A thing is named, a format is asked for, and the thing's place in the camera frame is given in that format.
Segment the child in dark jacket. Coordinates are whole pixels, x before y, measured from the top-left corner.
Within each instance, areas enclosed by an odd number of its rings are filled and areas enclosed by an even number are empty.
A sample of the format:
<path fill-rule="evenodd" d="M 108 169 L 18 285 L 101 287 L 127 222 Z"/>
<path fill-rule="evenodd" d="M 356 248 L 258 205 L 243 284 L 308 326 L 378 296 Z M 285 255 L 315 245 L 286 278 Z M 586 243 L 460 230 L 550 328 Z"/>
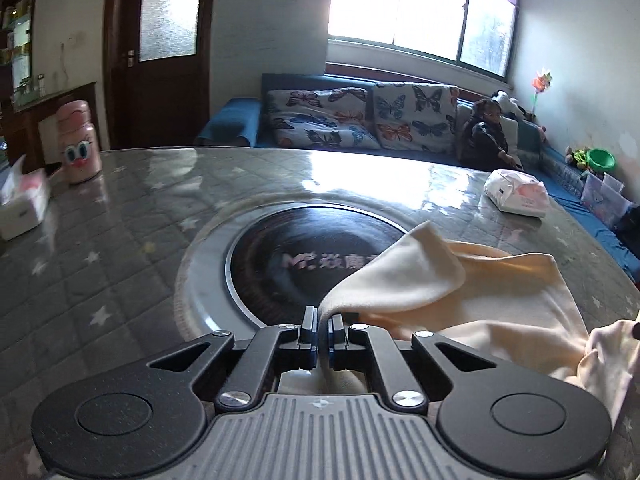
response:
<path fill-rule="evenodd" d="M 465 167 L 487 172 L 523 169 L 509 153 L 501 125 L 501 108 L 496 101 L 482 99 L 474 103 L 463 128 L 459 160 Z"/>

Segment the large window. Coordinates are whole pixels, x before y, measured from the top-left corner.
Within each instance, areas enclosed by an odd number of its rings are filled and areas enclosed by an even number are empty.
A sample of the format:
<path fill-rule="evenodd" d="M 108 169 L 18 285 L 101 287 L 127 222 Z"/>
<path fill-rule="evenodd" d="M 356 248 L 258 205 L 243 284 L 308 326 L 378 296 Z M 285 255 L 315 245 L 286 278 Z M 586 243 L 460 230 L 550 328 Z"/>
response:
<path fill-rule="evenodd" d="M 331 0 L 328 33 L 506 78 L 517 17 L 518 0 Z"/>

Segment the left butterfly print cushion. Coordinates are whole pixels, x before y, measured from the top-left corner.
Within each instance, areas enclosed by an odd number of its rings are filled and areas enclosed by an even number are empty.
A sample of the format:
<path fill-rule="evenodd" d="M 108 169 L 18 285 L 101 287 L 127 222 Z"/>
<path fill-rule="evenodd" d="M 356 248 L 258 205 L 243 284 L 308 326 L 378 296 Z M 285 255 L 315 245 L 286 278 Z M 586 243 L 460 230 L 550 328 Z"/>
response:
<path fill-rule="evenodd" d="M 266 105 L 268 127 L 279 148 L 381 148 L 367 127 L 366 90 L 270 90 Z"/>

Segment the pink white tissue pack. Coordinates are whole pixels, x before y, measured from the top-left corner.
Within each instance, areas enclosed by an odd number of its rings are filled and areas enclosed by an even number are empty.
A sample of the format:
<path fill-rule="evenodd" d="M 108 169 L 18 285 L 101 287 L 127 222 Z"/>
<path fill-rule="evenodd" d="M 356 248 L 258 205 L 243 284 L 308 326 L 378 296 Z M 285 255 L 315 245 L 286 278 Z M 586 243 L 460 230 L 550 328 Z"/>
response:
<path fill-rule="evenodd" d="M 501 211 L 542 219 L 550 208 L 544 184 L 524 172 L 498 169 L 487 178 L 484 194 Z"/>

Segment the pink cartoon thermos bottle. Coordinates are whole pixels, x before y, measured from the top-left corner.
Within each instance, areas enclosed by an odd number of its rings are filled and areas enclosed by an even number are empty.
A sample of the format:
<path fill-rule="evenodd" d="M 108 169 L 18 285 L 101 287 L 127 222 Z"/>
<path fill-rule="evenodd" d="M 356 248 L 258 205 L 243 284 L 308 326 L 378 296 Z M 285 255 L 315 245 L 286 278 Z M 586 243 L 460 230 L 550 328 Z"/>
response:
<path fill-rule="evenodd" d="M 102 170 L 96 128 L 89 104 L 76 100 L 62 105 L 56 112 L 58 151 L 69 184 L 94 178 Z"/>

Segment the white plush toy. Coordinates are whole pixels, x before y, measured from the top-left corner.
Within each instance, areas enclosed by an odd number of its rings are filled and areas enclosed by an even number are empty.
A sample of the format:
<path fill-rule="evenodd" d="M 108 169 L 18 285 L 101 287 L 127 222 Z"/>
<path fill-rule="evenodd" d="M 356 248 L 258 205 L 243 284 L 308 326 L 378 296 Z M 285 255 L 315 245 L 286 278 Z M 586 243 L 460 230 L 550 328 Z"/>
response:
<path fill-rule="evenodd" d="M 510 96 L 503 90 L 496 91 L 491 99 L 495 101 L 501 108 L 504 116 L 515 117 L 516 119 L 523 119 L 524 112 L 518 105 L 518 101 Z"/>

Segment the round black induction cooktop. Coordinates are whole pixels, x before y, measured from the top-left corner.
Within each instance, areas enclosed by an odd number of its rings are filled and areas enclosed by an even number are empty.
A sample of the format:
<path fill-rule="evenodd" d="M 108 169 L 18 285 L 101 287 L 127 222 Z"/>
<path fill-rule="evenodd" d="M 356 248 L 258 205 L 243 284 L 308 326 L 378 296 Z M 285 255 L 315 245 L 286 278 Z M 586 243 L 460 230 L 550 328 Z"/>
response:
<path fill-rule="evenodd" d="M 308 304 L 414 227 L 405 209 L 335 193 L 267 193 L 216 212 L 186 250 L 174 312 L 186 339 L 298 323 Z"/>

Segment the cream garment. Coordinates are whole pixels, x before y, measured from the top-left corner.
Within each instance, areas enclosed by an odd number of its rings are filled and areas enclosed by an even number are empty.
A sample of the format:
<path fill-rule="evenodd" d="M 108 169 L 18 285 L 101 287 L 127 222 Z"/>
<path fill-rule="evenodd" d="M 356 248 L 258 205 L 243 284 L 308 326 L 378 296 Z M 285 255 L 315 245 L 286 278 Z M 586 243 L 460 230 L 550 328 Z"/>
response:
<path fill-rule="evenodd" d="M 587 330 L 555 258 L 444 240 L 428 223 L 331 289 L 319 322 L 337 313 L 356 313 L 396 339 L 429 330 L 568 382 L 612 419 L 639 364 L 634 322 Z"/>

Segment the dark wooden display cabinet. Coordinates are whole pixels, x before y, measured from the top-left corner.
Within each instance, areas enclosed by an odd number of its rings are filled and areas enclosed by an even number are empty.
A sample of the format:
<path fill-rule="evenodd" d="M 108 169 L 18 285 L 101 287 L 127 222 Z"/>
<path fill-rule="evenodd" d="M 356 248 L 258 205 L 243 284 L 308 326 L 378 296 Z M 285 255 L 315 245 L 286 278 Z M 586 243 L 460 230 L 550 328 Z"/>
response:
<path fill-rule="evenodd" d="M 84 99 L 108 148 L 102 66 L 104 0 L 1 0 L 1 91 L 8 100 L 1 133 L 9 159 L 25 169 L 58 170 L 54 113 Z"/>

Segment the green plastic bowl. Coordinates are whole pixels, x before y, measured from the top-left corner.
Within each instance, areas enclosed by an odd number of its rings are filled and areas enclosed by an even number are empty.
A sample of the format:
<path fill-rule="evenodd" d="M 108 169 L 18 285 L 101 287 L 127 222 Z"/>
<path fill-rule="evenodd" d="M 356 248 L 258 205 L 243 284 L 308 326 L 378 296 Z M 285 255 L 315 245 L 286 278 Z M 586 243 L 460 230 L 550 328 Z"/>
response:
<path fill-rule="evenodd" d="M 603 148 L 590 148 L 586 151 L 586 159 L 588 167 L 598 174 L 610 174 L 616 167 L 615 156 Z"/>

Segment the clear plastic storage box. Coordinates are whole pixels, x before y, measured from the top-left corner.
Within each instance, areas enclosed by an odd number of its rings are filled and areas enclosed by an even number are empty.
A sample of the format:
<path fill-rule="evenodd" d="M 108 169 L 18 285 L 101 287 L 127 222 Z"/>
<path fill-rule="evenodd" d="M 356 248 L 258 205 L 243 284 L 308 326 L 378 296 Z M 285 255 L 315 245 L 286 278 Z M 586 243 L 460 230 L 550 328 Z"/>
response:
<path fill-rule="evenodd" d="M 603 178 L 588 172 L 580 201 L 609 229 L 634 206 L 623 196 L 625 185 L 609 174 Z"/>

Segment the right butterfly print cushion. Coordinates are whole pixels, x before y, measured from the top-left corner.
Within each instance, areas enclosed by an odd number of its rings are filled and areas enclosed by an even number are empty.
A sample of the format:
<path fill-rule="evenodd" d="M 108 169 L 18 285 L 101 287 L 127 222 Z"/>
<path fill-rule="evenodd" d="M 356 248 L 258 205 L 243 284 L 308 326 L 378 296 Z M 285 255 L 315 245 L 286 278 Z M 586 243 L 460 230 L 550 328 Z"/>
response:
<path fill-rule="evenodd" d="M 448 84 L 377 84 L 373 125 L 382 148 L 451 154 L 459 88 Z"/>

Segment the dark wooden glass door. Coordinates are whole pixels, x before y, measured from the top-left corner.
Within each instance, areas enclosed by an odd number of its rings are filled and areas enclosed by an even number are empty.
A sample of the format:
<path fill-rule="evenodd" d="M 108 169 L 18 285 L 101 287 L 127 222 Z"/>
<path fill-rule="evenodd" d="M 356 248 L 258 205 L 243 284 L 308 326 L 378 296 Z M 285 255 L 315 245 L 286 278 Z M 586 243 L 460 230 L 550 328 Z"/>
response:
<path fill-rule="evenodd" d="M 214 0 L 105 0 L 103 83 L 110 145 L 193 142 L 209 107 Z"/>

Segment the butterfly print cushion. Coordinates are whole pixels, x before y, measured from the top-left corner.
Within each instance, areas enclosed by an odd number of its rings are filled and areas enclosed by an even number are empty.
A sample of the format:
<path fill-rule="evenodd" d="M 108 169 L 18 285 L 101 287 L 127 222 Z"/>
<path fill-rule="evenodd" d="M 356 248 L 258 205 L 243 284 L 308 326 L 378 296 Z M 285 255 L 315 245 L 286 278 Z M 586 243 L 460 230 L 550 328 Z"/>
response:
<path fill-rule="evenodd" d="M 381 148 L 367 127 L 366 90 L 270 90 L 266 105 L 268 127 L 279 148 Z"/>
<path fill-rule="evenodd" d="M 377 84 L 373 125 L 382 148 L 451 154 L 459 88 L 448 84 Z"/>

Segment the white tissue box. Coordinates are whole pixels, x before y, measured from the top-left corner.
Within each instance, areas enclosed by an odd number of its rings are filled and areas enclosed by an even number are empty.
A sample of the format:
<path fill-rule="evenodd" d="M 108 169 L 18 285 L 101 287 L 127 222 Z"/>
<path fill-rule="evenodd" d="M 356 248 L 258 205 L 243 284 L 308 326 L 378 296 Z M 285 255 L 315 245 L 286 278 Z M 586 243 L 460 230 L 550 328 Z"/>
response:
<path fill-rule="evenodd" d="M 49 179 L 42 168 L 24 174 L 25 159 L 17 159 L 1 188 L 0 233 L 6 242 L 39 226 L 48 208 Z"/>

